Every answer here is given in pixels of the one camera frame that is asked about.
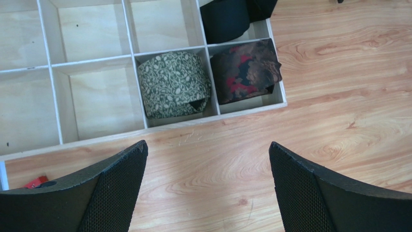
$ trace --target white edge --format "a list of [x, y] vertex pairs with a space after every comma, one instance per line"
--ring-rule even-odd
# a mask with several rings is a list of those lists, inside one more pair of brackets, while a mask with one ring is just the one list
[[35, 67], [30, 67], [30, 68], [21, 68], [21, 69], [9, 69], [9, 70], [1, 70], [1, 74], [8, 74], [8, 73], [18, 73], [18, 72], [25, 72], [25, 71], [33, 71], [33, 70], [39, 70], [39, 69], [48, 69], [48, 65], [42, 65], [42, 66], [35, 66]]
[[187, 50], [203, 49], [203, 48], [205, 48], [204, 45], [193, 46], [193, 47], [182, 47], [182, 48], [167, 49], [167, 50], [155, 51], [155, 52], [135, 53], [134, 56], [135, 57], [142, 57], [142, 56], [146, 56], [146, 55], [155, 55], [155, 54], [163, 54], [163, 53], [168, 53], [168, 52], [187, 51]]
[[6, 165], [4, 161], [0, 161], [0, 190], [9, 190], [9, 181], [7, 179]]
[[68, 63], [52, 64], [51, 67], [52, 68], [58, 68], [58, 67], [66, 67], [66, 66], [75, 66], [75, 65], [79, 65], [79, 64], [97, 63], [97, 62], [102, 62], [102, 61], [124, 59], [124, 58], [129, 58], [129, 57], [130, 57], [130, 55], [122, 55], [122, 56], [116, 56], [116, 57], [89, 59], [89, 60], [82, 60], [82, 61], [75, 61], [75, 62], [68, 62]]
[[214, 43], [214, 44], [208, 44], [207, 47], [212, 48], [212, 47], [223, 47], [223, 46], [232, 46], [232, 45], [236, 46], [238, 44], [253, 43], [253, 42], [257, 42], [257, 41], [264, 40], [264, 39], [269, 39], [269, 37], [262, 38], [262, 39], [253, 39], [253, 40], [241, 40], [241, 41], [229, 41], [229, 42], [224, 42], [224, 43]]

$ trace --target wooden organizer box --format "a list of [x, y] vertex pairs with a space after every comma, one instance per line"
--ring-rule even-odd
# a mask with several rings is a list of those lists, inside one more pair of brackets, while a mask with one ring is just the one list
[[[273, 35], [268, 19], [206, 44], [199, 7], [210, 1], [1, 1], [0, 160], [286, 106], [283, 82], [271, 95], [218, 105], [210, 57]], [[149, 120], [137, 65], [169, 51], [201, 57], [212, 96], [201, 114]]]

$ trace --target wooden floor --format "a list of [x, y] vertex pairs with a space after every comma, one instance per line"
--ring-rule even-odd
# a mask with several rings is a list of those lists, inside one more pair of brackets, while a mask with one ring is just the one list
[[277, 141], [349, 177], [412, 193], [412, 1], [282, 0], [272, 16], [289, 106], [6, 162], [10, 186], [51, 179], [145, 139], [131, 231], [283, 231]]

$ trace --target green floral tie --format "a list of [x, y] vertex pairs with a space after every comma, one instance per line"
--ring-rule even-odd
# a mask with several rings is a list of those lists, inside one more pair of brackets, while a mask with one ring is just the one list
[[138, 68], [148, 119], [202, 112], [211, 93], [211, 81], [200, 58], [188, 52], [156, 56]]

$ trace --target necktie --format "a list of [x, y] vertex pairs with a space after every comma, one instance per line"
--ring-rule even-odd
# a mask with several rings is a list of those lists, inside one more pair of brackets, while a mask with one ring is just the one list
[[272, 39], [226, 49], [210, 64], [220, 105], [271, 94], [282, 80]]
[[138, 67], [138, 75], [149, 119], [200, 113], [210, 98], [211, 81], [193, 53], [156, 56]]
[[234, 40], [250, 23], [270, 18], [277, 0], [214, 0], [200, 7], [208, 44]]

